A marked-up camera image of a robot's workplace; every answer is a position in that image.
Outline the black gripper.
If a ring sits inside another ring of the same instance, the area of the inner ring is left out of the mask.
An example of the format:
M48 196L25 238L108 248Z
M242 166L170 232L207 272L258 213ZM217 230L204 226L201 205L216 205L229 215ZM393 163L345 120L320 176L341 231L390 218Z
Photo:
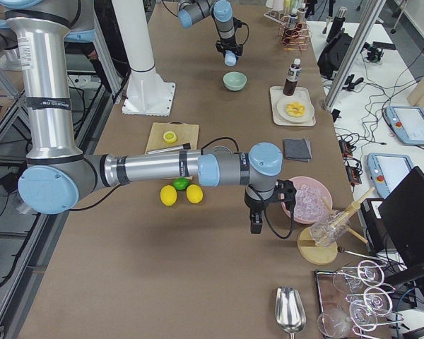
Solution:
M242 56L243 44L222 42L221 40L217 40L216 49L223 56L226 55L226 52L232 52L235 55L235 57L238 59L239 57Z
M260 234L263 227L263 212L271 203L281 203L290 213L296 205L296 188L290 180L277 179L268 191L258 191L252 185L245 188L244 201L250 209L250 232Z

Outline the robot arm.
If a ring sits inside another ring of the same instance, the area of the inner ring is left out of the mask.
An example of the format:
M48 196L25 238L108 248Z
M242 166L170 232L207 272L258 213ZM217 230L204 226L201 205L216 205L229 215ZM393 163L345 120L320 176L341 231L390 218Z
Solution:
M199 21L212 17L218 33L216 49L223 55L225 65L234 66L242 56L243 44L238 44L235 37L242 22L234 17L229 1L179 1L177 17L183 28L190 28Z
M64 41L94 14L92 1L4 1L18 41L33 141L18 181L23 201L53 215L105 187L149 179L198 178L203 186L242 185L250 231L261 232L270 203L295 206L295 187L278 178L283 154L272 143L247 153L179 150L116 157L85 155L75 144Z

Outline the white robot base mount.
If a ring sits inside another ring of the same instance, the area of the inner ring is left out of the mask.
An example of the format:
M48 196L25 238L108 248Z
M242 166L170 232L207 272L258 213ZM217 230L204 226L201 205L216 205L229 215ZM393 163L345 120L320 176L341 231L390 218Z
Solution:
M165 82L156 71L143 2L114 0L112 5L130 67L122 112L169 116L175 84Z

